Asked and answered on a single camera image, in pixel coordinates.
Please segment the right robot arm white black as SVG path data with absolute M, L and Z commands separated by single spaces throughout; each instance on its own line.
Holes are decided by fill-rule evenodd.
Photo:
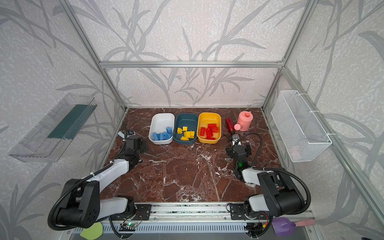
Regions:
M 252 165 L 248 157 L 252 155 L 249 143 L 242 144 L 243 139 L 237 134 L 229 137 L 231 143 L 226 147 L 227 155 L 234 160 L 233 173 L 243 183 L 257 185 L 262 193 L 248 197 L 241 205 L 230 204 L 230 212 L 236 214 L 234 219 L 256 219 L 259 214 L 268 218 L 282 215 L 298 215 L 304 213 L 311 204 L 311 193 L 308 186 L 296 175 L 284 168 L 256 168 L 255 163 L 263 144 L 260 139 Z

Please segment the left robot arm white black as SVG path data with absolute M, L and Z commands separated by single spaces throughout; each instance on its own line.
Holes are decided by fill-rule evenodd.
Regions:
M 133 197 L 118 196 L 102 200 L 101 192 L 119 177 L 131 171 L 148 151 L 148 143 L 133 130 L 124 127 L 124 144 L 108 165 L 82 179 L 70 179 L 48 215 L 48 226 L 55 231 L 87 229 L 94 223 L 123 214 L 133 217 L 137 212 Z

